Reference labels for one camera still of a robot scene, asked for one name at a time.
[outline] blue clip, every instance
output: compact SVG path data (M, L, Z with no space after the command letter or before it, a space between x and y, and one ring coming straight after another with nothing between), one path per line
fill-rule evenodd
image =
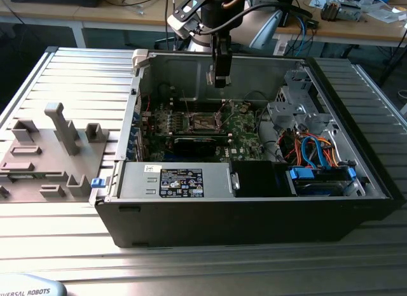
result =
M90 183L91 188L105 188L106 187L106 180L104 178L92 178L92 182Z
M356 178L356 172L353 167L348 168L348 173L349 173L350 178L352 178L353 180Z
M294 167L290 170L290 176L292 180L300 179L314 179L314 172L309 167Z

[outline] slotted aluminum plate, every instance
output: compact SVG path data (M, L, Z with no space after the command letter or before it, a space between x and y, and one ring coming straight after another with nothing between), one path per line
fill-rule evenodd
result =
M360 66L315 59L380 161L407 196L407 122Z
M53 62L55 55L77 61ZM121 125L120 119L108 117L112 112L124 114L126 93L96 92L92 84L84 92L72 92L68 84L65 92L32 87L42 75L131 78L132 51L60 48L55 55L41 58L0 116L0 152L13 139L10 124L16 112L40 110L47 100L67 100L70 109L82 109L83 115L89 108L106 112L96 121L111 131L100 170L108 175ZM128 57L124 64L86 60L123 55ZM74 119L76 125L91 120ZM0 204L0 245L0 273L27 272L59 280L76 296L407 293L406 208L384 221L362 224L338 243L121 249L88 203Z

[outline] electronic components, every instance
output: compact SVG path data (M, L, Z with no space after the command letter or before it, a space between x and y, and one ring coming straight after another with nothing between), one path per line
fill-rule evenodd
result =
M152 105L145 128L145 161L229 162L260 160L263 153L254 131L251 104L223 100L221 104L195 104L172 98Z

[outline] white sticker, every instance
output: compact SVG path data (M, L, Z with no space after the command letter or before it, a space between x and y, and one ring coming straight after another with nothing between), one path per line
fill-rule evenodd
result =
M159 173L161 171L162 166L158 166L156 164L148 164L144 166L144 172L147 173Z

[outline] aluminum extrusion table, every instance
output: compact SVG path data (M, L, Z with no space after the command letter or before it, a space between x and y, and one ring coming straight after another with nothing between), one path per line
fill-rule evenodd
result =
M45 53L0 116L0 153L17 118L64 103L77 127L111 133L112 168L131 51L59 48ZM0 272L63 282L70 295L406 295L407 209L361 225L339 243L121 249L87 203L0 204Z

